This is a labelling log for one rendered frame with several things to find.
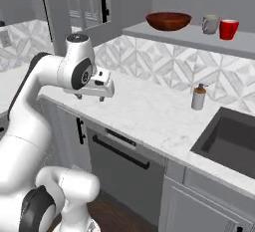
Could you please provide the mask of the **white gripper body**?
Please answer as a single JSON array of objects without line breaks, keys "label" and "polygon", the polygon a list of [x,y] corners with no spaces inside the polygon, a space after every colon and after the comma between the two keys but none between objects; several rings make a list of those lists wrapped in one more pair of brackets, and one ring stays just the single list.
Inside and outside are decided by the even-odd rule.
[{"label": "white gripper body", "polygon": [[75,95],[87,95],[87,96],[97,96],[111,98],[115,94],[115,85],[113,80],[109,80],[102,86],[85,86],[79,90],[67,90],[66,93]]}]

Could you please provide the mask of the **grey base cabinet door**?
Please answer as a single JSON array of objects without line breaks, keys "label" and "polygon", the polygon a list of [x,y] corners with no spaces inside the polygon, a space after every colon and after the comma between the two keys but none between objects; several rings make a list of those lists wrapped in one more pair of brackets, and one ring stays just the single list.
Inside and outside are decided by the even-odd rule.
[{"label": "grey base cabinet door", "polygon": [[62,148],[64,149],[64,162],[70,168],[77,168],[87,172],[92,171],[91,156],[87,142],[85,122],[83,133],[86,135],[84,144],[80,144],[76,118],[79,115],[68,111],[65,108],[56,106],[59,130],[62,137]]}]

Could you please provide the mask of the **grey open cabinet door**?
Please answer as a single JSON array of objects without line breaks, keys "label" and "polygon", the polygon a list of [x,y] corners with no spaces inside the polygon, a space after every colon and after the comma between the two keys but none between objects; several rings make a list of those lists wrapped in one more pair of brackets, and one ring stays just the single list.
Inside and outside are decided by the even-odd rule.
[{"label": "grey open cabinet door", "polygon": [[72,33],[68,0],[45,0],[54,52],[66,54],[66,37]]}]

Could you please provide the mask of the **grey under-sink cabinet door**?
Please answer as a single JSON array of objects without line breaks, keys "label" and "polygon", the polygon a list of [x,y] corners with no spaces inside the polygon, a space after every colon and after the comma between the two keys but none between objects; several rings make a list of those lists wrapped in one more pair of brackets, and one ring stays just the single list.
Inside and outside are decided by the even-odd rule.
[{"label": "grey under-sink cabinet door", "polygon": [[165,177],[158,232],[255,232],[255,223]]}]

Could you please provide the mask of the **grey dishwasher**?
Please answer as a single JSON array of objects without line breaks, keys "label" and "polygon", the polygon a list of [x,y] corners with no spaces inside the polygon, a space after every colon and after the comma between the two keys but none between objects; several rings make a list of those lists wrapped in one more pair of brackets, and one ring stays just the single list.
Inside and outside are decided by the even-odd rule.
[{"label": "grey dishwasher", "polygon": [[[105,133],[87,129],[92,171],[101,182],[101,189],[128,207],[151,225],[157,226],[160,214],[165,158],[137,144],[116,141]],[[112,151],[93,142],[93,135],[105,143],[125,152],[143,163],[150,162],[145,170]]]}]

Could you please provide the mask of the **white soap dispenser, brown top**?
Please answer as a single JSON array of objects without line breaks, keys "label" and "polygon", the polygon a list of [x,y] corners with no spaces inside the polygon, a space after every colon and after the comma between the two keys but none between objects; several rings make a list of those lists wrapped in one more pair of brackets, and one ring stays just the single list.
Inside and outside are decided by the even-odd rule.
[{"label": "white soap dispenser, brown top", "polygon": [[206,85],[200,83],[194,90],[191,101],[191,108],[196,111],[203,109],[206,96]]}]

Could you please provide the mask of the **brown wooden bowl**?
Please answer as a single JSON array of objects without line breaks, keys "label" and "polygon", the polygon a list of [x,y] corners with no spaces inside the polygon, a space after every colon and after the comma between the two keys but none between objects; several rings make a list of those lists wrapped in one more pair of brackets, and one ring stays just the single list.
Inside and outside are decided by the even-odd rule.
[{"label": "brown wooden bowl", "polygon": [[186,27],[192,17],[185,13],[156,12],[145,17],[148,25],[159,31],[177,31]]}]

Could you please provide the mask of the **grey mug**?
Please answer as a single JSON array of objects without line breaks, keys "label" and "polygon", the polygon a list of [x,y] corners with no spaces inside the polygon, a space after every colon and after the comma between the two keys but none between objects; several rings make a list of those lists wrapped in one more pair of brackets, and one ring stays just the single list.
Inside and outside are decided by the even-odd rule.
[{"label": "grey mug", "polygon": [[204,34],[213,35],[216,33],[220,18],[216,15],[205,15],[202,20],[202,31]]}]

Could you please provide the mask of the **dark grey sink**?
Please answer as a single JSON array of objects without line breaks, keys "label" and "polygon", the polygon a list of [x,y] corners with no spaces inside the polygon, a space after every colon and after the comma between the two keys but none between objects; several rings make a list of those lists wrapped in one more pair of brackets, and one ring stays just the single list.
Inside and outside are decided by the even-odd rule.
[{"label": "dark grey sink", "polygon": [[255,179],[255,116],[221,107],[191,151]]}]

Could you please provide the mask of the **grey false drawer front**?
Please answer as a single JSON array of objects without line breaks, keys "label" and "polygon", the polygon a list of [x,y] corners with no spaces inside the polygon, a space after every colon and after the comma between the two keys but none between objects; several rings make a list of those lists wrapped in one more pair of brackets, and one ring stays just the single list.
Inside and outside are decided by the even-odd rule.
[{"label": "grey false drawer front", "polygon": [[255,199],[169,159],[165,175],[255,223]]}]

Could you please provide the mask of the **red mug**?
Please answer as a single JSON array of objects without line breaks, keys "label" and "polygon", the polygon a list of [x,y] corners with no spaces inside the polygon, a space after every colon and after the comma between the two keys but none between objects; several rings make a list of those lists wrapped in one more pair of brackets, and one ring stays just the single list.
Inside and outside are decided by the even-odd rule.
[{"label": "red mug", "polygon": [[239,22],[237,20],[221,20],[219,24],[219,38],[221,40],[232,40],[238,26]]}]

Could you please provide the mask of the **grey wall cabinet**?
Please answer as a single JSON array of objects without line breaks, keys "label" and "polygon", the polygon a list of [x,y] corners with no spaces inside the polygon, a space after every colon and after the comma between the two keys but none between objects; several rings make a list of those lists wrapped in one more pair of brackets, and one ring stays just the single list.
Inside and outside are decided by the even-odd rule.
[{"label": "grey wall cabinet", "polygon": [[119,37],[124,28],[143,22],[151,4],[152,0],[111,0],[112,21],[79,33],[88,35],[94,46],[103,44]]}]

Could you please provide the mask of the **glass wall cabinet door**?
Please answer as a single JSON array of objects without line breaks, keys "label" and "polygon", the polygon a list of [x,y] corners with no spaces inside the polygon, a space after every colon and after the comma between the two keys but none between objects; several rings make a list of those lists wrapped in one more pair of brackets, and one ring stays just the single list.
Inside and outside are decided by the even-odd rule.
[{"label": "glass wall cabinet door", "polygon": [[[111,0],[107,0],[107,5],[110,10],[108,22],[111,22]],[[102,20],[101,0],[68,0],[68,6],[73,33],[106,24]]]}]

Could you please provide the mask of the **grey wall shelf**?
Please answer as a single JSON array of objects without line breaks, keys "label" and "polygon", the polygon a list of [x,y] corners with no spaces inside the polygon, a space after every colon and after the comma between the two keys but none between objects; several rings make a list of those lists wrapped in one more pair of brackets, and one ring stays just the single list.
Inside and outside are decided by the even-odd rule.
[{"label": "grey wall shelf", "polygon": [[198,50],[255,60],[255,34],[237,32],[230,41],[221,40],[217,34],[205,35],[199,26],[187,25],[173,32],[158,31],[142,22],[123,29],[123,34]]}]

